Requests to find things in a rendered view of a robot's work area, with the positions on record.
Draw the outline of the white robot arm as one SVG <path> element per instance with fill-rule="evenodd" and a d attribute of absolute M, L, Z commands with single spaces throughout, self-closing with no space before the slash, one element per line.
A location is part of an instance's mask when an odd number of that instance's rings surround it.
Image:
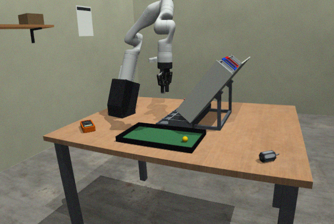
<path fill-rule="evenodd" d="M 118 79 L 127 79 L 134 82 L 138 55 L 143 41 L 142 34 L 138 32 L 153 23 L 156 34 L 168 34 L 168 37 L 158 41 L 158 57 L 149 58 L 149 62 L 172 62 L 172 40 L 175 32 L 175 22 L 172 20 L 173 14 L 174 4 L 172 0 L 157 1 L 145 9 L 125 36 L 125 43 L 132 45 L 133 49 L 125 51 Z"/>

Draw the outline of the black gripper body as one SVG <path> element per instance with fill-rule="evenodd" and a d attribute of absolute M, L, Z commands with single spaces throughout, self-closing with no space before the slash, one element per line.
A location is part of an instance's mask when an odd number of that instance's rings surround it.
<path fill-rule="evenodd" d="M 160 69 L 160 73 L 162 72 L 163 79 L 165 79 L 165 73 L 170 72 L 172 68 L 172 62 L 170 63 L 159 63 L 158 62 L 158 69 Z"/>

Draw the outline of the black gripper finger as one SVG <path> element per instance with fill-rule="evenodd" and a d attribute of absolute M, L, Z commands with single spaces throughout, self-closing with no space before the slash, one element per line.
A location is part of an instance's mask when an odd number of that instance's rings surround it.
<path fill-rule="evenodd" d="M 165 82 L 167 80 L 167 76 L 168 76 L 168 73 L 165 73 L 165 80 L 163 80 L 162 72 L 160 74 L 157 74 L 158 85 L 161 86 L 162 94 L 165 94 Z"/>
<path fill-rule="evenodd" d="M 165 82 L 165 92 L 169 92 L 169 84 L 172 81 L 172 74 L 173 72 L 168 72 L 168 79 Z"/>

